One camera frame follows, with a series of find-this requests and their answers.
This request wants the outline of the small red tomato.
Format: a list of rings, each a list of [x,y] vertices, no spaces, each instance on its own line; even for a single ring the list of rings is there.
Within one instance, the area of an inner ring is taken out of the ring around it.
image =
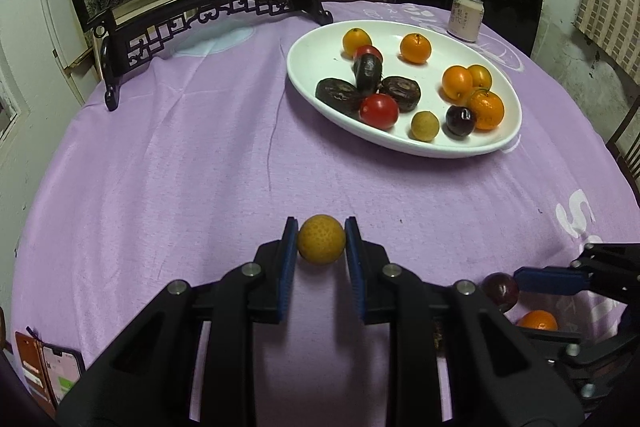
[[[380,62],[383,62],[383,55],[380,52],[380,50],[375,46],[371,46],[370,44],[365,44],[364,46],[358,46],[358,48],[355,50],[354,55],[352,56],[352,59],[354,61],[357,61],[359,57],[362,57],[363,55],[366,55],[366,54],[371,54],[375,56]]]

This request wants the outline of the mandarin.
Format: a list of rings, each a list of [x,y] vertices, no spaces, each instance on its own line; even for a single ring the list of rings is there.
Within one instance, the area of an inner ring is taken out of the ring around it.
[[[402,38],[399,46],[400,56],[411,64],[425,64],[432,54],[431,41],[418,32],[412,32]]]
[[[500,96],[485,89],[478,89],[471,94],[466,107],[475,116],[475,128],[480,131],[496,129],[506,113]]]
[[[555,316],[544,310],[527,312],[518,320],[518,326],[524,327],[524,329],[540,329],[549,332],[556,332],[559,329]]]

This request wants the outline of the white oval plate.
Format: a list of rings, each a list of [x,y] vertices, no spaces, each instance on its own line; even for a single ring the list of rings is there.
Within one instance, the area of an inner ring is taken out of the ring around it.
[[[521,102],[509,77],[438,30],[388,20],[333,23],[297,39],[286,68],[319,114],[390,150],[472,157],[520,135]]]

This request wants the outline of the dark cherry with stem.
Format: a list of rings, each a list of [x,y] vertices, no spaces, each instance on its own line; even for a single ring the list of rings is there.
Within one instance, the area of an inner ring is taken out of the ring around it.
[[[475,129],[476,117],[465,106],[451,105],[446,113],[445,126],[450,134],[462,139]]]

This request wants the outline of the orange kumquat back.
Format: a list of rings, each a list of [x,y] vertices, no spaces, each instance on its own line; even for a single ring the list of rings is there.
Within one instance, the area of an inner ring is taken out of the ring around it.
[[[475,89],[490,90],[492,86],[492,76],[489,70],[480,64],[474,64],[468,67],[473,80]]]

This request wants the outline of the orange kumquat front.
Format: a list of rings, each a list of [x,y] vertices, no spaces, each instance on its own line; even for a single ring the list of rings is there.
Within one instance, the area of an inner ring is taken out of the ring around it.
[[[462,101],[473,87],[472,74],[466,67],[450,66],[442,74],[442,92],[450,101]]]

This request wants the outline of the dark water chestnut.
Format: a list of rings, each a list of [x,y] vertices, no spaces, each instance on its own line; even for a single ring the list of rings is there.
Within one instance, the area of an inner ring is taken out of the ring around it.
[[[359,112],[364,99],[362,93],[353,84],[337,78],[320,80],[314,94],[327,106],[352,117]]]
[[[382,61],[372,53],[357,57],[354,63],[356,88],[362,96],[369,96],[378,90],[382,78]]]
[[[422,95],[419,83],[401,76],[388,76],[382,79],[378,85],[378,92],[393,98],[400,113],[409,113],[415,109]]]

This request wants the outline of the tan longan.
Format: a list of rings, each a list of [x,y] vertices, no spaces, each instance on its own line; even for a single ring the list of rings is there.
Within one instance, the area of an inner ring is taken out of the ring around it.
[[[428,110],[415,113],[410,124],[413,139],[421,142],[432,142],[440,129],[439,119]]]
[[[346,234],[340,222],[328,215],[308,218],[297,236],[300,257],[312,265],[330,265],[345,249]]]

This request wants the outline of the mandarin front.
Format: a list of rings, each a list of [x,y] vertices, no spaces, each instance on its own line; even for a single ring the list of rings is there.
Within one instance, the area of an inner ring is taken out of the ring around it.
[[[500,96],[485,89],[478,89],[471,94],[466,107],[475,116],[475,128],[480,131],[496,129],[506,113]]]

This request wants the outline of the white beverage can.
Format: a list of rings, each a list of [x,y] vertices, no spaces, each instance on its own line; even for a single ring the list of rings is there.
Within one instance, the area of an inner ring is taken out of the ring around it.
[[[484,12],[484,3],[480,0],[454,0],[447,31],[462,41],[475,42],[480,33]]]

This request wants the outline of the yellow orange front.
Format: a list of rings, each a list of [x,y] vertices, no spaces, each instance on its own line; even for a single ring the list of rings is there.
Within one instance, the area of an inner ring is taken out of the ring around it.
[[[342,39],[343,52],[349,58],[353,58],[362,46],[370,46],[371,44],[372,40],[367,31],[359,27],[350,28]]]

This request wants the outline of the smartphone in brown case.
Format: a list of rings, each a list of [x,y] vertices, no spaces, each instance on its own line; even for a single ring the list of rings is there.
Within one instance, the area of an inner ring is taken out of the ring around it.
[[[40,407],[55,417],[62,400],[85,373],[81,353],[45,343],[32,333],[17,332],[15,341],[27,389]]]

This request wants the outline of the large red tomato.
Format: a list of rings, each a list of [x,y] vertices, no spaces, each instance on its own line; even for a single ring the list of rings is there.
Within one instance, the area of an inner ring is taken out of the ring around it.
[[[360,120],[376,129],[390,130],[395,126],[398,117],[398,104],[388,94],[371,94],[360,105]]]

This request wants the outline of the orange kumquat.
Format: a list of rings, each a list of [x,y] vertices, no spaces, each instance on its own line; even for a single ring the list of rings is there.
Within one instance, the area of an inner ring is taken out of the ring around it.
[[[473,80],[475,89],[490,90],[492,86],[492,76],[489,70],[480,64],[474,64],[468,67]]]
[[[442,92],[450,101],[462,101],[473,87],[472,74],[466,67],[450,66],[442,74]]]

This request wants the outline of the purple tablecloth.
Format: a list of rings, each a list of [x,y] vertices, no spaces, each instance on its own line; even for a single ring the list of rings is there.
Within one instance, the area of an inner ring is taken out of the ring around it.
[[[435,30],[441,12],[334,3],[333,23]],[[518,139],[436,159],[358,138],[288,78],[306,16],[226,16],[190,30],[70,122],[30,210],[12,327],[81,353],[62,426],[426,426],[579,421],[578,396],[483,294],[494,272],[566,268],[587,243],[637,243],[639,207],[554,79],[497,37]],[[285,222],[355,217],[367,320],[346,245],[297,251],[277,312]]]

